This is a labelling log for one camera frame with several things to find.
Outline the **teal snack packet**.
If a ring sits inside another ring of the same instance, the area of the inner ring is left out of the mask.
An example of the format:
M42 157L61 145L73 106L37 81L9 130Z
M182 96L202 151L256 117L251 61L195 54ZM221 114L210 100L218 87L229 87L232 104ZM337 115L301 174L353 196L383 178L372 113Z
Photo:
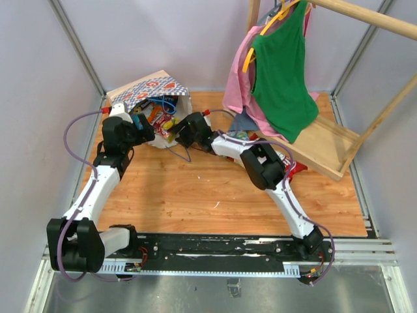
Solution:
M227 135L229 137L232 137L232 138L237 139L237 140L243 140L243 141L249 141L250 140L250 137L248 136L248 133L246 131L243 131L243 130L229 131L229 132L227 132Z

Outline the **blue checkered paper bag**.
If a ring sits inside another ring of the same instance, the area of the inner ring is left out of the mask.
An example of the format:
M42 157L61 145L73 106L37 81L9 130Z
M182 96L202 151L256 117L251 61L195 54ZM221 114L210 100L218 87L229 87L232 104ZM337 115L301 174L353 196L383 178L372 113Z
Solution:
M175 78L170 76L166 71L160 70L132 83L116 88L108 93L110 104L124 102L129 115L134 106L146 98L159 97L163 95L175 95L179 97L176 112L173 114L180 121L188 114L192 113L192 101L189 90L181 85ZM177 145L174 139L168 143L154 129L155 139L149 142L149 145L159 149L169 149Z

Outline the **pink shirt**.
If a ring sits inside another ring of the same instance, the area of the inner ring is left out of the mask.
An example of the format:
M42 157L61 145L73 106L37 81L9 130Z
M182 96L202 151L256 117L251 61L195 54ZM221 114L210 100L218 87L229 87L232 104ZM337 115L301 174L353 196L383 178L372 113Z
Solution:
M261 31L262 29L253 26L238 47L229 71L222 104L224 107L237 113L242 113L245 108L248 115L264 134L267 136L279 136L287 141L269 125L264 113L252 95L253 83L255 81L255 61L250 63L247 73L242 71L247 53Z

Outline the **green tank top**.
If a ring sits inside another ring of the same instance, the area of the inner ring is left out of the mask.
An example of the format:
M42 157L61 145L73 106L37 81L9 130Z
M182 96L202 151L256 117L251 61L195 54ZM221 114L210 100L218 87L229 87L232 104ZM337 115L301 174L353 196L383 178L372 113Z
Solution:
M305 83L307 6L307 2L300 1L279 28L257 36L252 44L255 48L252 95L269 125L289 143L294 143L319 114Z

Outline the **red chips bag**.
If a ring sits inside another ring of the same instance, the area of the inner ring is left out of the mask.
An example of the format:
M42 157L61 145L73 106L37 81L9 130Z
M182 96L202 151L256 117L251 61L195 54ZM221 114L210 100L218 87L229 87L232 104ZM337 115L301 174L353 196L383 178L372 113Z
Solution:
M260 137L253 133L252 135L249 135L250 140L249 141L253 141L253 140L259 140ZM293 179L293 175L295 175L296 173L299 173L301 171L307 170L308 167L304 164L301 164L297 161L293 161L293 163L291 162L291 158L279 151L276 151L277 155L280 157L281 161L283 162L284 166L285 166L285 171L289 171L289 175L288 175L288 180L292 181Z

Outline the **yellow hanger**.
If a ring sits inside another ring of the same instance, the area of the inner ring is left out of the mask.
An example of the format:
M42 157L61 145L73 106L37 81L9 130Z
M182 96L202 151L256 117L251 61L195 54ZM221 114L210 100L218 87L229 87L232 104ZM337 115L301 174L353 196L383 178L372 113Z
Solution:
M266 35L266 33L268 32L268 30L277 22L277 21L282 21L282 19L284 19L287 15L288 12L291 8L293 8L294 6L296 6L298 3L300 2L300 0L296 0L296 1L289 1L288 4L285 3L285 1L281 1L281 9L278 11L278 13L273 16L269 22L263 27L262 31L258 34L259 37ZM242 66L242 71L243 73L247 73L248 68L250 63L255 61L255 48L252 46L248 53L247 56L244 60L244 64Z

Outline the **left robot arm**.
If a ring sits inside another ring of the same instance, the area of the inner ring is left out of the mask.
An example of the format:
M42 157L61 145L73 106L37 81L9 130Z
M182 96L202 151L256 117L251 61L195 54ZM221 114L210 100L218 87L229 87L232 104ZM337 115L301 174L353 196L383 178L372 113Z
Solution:
M132 258L139 252L133 225L116 224L100 232L96 223L134 156L134 147L155 139L154 129L141 113L128 119L109 116L102 122L102 141L88 162L91 176L72 207L46 227L51 266L69 272L97 273L106 257L119 253Z

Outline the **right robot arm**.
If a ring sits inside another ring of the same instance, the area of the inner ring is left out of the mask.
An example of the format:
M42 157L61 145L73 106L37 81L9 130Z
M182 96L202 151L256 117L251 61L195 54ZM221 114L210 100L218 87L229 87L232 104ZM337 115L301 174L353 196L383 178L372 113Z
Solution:
M188 148L197 144L204 152L240 161L250 181L264 190L285 217L293 240L296 255L304 261L313 259L323 242L323 234L301 207L289 185L291 168L285 167L277 151L264 139L240 140L221 130L213 131L204 113L187 115L169 128L176 142Z

